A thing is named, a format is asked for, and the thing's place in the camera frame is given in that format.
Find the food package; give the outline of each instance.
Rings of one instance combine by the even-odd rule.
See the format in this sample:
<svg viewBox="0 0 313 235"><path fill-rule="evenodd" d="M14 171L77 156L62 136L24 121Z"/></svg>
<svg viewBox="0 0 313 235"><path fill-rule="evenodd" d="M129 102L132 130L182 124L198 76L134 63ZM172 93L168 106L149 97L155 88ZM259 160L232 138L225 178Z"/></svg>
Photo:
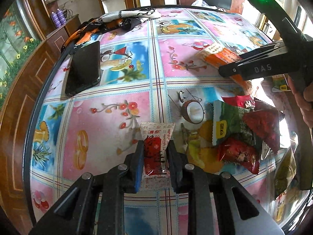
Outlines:
<svg viewBox="0 0 313 235"><path fill-rule="evenodd" d="M290 91L286 77L284 74L272 76L273 88L272 92Z"/></svg>
<svg viewBox="0 0 313 235"><path fill-rule="evenodd" d="M243 121L265 143L277 152L280 147L279 111L257 110L243 114Z"/></svg>
<svg viewBox="0 0 313 235"><path fill-rule="evenodd" d="M175 123L141 123L144 140L144 164L147 176L168 174L165 150L171 139Z"/></svg>
<svg viewBox="0 0 313 235"><path fill-rule="evenodd" d="M223 101L229 105L242 107L245 109L253 109L255 102L251 95L235 96L235 97L222 97Z"/></svg>
<svg viewBox="0 0 313 235"><path fill-rule="evenodd" d="M295 157L290 147L284 154L275 171L275 198L284 192L297 173Z"/></svg>
<svg viewBox="0 0 313 235"><path fill-rule="evenodd" d="M222 65L241 60L240 56L225 48L220 43L211 44L197 53L197 56L217 69ZM240 85L246 94L255 96L257 84L253 84L251 80L243 80L242 76L239 74L231 76L230 78Z"/></svg>
<svg viewBox="0 0 313 235"><path fill-rule="evenodd" d="M218 160L239 163L252 174L259 173L260 160L257 151L232 136L218 146Z"/></svg>
<svg viewBox="0 0 313 235"><path fill-rule="evenodd" d="M213 112L213 146L222 143L234 133L240 133L245 143L255 144L252 130L242 120L243 115L250 112L249 109L216 100L213 102Z"/></svg>

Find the metal screw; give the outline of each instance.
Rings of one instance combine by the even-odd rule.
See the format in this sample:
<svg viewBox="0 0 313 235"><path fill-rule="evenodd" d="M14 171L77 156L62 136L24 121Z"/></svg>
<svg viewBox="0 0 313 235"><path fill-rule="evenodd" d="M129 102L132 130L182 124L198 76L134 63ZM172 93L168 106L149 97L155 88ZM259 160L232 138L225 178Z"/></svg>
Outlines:
<svg viewBox="0 0 313 235"><path fill-rule="evenodd" d="M229 179L231 177L230 173L225 171L222 173L222 177L225 178L225 179Z"/></svg>
<svg viewBox="0 0 313 235"><path fill-rule="evenodd" d="M185 169L193 170L195 166L193 164L186 164Z"/></svg>
<svg viewBox="0 0 313 235"><path fill-rule="evenodd" d="M127 169L127 165L126 164L120 164L117 168L119 170L126 170Z"/></svg>
<svg viewBox="0 0 313 235"><path fill-rule="evenodd" d="M91 178L91 174L89 172L84 173L82 176L82 179L90 179Z"/></svg>

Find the orange snack packet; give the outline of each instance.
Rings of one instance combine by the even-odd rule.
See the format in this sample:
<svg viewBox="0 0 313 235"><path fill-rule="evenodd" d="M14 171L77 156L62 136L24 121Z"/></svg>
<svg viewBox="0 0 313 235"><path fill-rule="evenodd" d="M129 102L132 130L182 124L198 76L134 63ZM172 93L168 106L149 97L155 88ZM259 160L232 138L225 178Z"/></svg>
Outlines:
<svg viewBox="0 0 313 235"><path fill-rule="evenodd" d="M204 62L214 66L217 69L222 65L242 60L240 56L219 43L211 44L210 46L200 51L197 56ZM238 85L240 85L247 94L251 94L251 81L243 80L240 74L231 76L230 78Z"/></svg>

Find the red candy wrapper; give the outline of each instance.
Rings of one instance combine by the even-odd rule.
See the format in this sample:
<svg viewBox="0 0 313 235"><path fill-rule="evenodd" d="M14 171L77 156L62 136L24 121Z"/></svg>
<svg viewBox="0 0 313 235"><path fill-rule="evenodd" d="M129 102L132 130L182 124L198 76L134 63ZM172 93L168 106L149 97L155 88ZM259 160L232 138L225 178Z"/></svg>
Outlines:
<svg viewBox="0 0 313 235"><path fill-rule="evenodd" d="M165 156L161 153L161 138L147 136L144 141L145 173L148 176L166 174L162 169Z"/></svg>
<svg viewBox="0 0 313 235"><path fill-rule="evenodd" d="M166 148L175 123L141 123L140 132L144 139L145 175L167 176Z"/></svg>
<svg viewBox="0 0 313 235"><path fill-rule="evenodd" d="M235 96L235 97L222 97L223 101L229 105L242 107L248 109L249 107L254 107L255 102L251 95L247 96Z"/></svg>
<svg viewBox="0 0 313 235"><path fill-rule="evenodd" d="M242 120L273 152L277 152L280 146L279 118L279 111L271 109L245 113Z"/></svg>
<svg viewBox="0 0 313 235"><path fill-rule="evenodd" d="M254 147L232 137L219 144L218 159L239 163L252 174L259 173L260 160Z"/></svg>

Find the green snack packet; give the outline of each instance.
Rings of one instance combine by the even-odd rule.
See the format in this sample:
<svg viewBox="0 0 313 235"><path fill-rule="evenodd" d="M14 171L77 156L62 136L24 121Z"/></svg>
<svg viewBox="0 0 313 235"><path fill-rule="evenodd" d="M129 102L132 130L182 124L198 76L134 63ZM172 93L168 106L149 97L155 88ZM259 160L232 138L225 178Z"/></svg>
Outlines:
<svg viewBox="0 0 313 235"><path fill-rule="evenodd" d="M287 84L287 80L284 74L274 75L272 76L272 80L273 80L272 92L290 91L290 88Z"/></svg>
<svg viewBox="0 0 313 235"><path fill-rule="evenodd" d="M297 173L295 157L290 147L284 154L275 171L275 198L284 192Z"/></svg>
<svg viewBox="0 0 313 235"><path fill-rule="evenodd" d="M240 133L240 140L255 145L252 130L242 121L244 113L249 109L229 105L220 100L213 102L213 138L212 145L216 146L234 133Z"/></svg>

